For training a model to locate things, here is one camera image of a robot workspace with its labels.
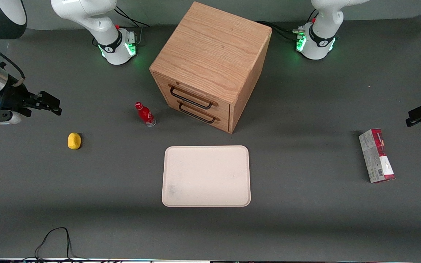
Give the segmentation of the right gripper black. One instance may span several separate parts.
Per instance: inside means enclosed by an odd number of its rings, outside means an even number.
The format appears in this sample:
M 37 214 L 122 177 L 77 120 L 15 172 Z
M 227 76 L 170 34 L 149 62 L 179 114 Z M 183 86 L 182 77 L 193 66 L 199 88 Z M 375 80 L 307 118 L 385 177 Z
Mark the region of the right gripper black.
M 60 100 L 48 92 L 40 91 L 36 95 L 31 95 L 24 84 L 14 87 L 16 79 L 9 76 L 5 87 L 0 91 L 0 110 L 10 110 L 20 113 L 24 117 L 30 118 L 32 111 L 47 110 L 55 115 L 61 115 Z M 25 100 L 34 99 L 35 105 L 25 105 Z

